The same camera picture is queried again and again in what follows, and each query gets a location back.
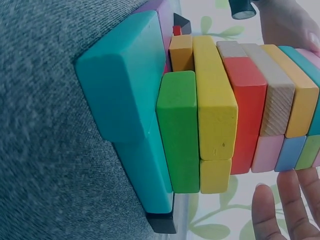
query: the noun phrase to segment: black object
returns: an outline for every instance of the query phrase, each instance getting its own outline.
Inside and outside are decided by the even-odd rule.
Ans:
[[[188,19],[184,18],[183,16],[180,16],[179,14],[174,13],[173,14],[173,24],[174,24],[174,26],[181,27],[182,35],[191,34],[191,23]]]
[[[157,234],[176,234],[178,233],[179,209],[186,204],[183,194],[174,194],[173,207],[170,213],[146,213],[146,219]]]
[[[233,19],[243,20],[254,17],[257,12],[250,0],[229,0]]]

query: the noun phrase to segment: stack of blocks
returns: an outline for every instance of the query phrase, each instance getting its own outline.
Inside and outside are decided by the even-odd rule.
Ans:
[[[223,193],[250,169],[320,166],[320,59],[306,50],[215,44],[150,0],[75,70],[157,233],[177,232],[180,194]]]

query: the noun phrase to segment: person's hand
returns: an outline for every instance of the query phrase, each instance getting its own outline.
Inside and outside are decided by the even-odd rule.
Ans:
[[[320,240],[320,231],[309,222],[300,187],[315,223],[320,225],[320,180],[315,168],[280,172],[277,178],[285,222],[291,240]],[[276,220],[270,187],[261,184],[252,199],[252,223],[257,240],[286,240]]]
[[[291,46],[320,55],[319,26],[296,0],[259,0],[255,4],[264,44]]]

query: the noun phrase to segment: textured upholstery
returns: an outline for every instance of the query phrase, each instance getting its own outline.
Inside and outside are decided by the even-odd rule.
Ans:
[[[146,0],[0,0],[0,239],[157,240],[73,61]]]

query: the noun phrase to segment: leaf pattern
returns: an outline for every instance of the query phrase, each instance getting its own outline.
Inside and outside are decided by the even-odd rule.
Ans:
[[[221,224],[205,224],[194,226],[191,231],[206,240],[222,240],[229,236],[230,229]]]
[[[239,240],[256,240],[252,220],[249,220],[241,229]]]
[[[288,234],[288,228],[287,228],[287,223],[285,219],[279,218],[276,220],[278,223],[278,226],[282,228],[287,234]]]
[[[215,7],[217,9],[227,9],[229,7],[228,0],[215,0]]]
[[[225,208],[232,198],[235,196],[238,188],[238,179],[236,176],[231,175],[229,179],[228,190],[224,193],[221,193],[219,196],[220,208]]]
[[[238,36],[242,34],[244,30],[245,30],[244,26],[232,26],[232,27],[229,27],[227,30],[224,30],[223,32],[219,33],[219,35],[220,37]]]
[[[190,224],[195,218],[199,204],[199,194],[190,194],[189,196],[189,212],[188,212],[188,223]]]
[[[272,193],[273,193],[273,197],[274,197],[274,204],[278,204],[280,203],[280,196],[279,196],[279,191],[278,191],[278,187],[276,184],[270,186]]]
[[[201,32],[203,35],[206,35],[209,32],[209,29],[212,26],[212,18],[209,16],[203,16],[201,18]]]

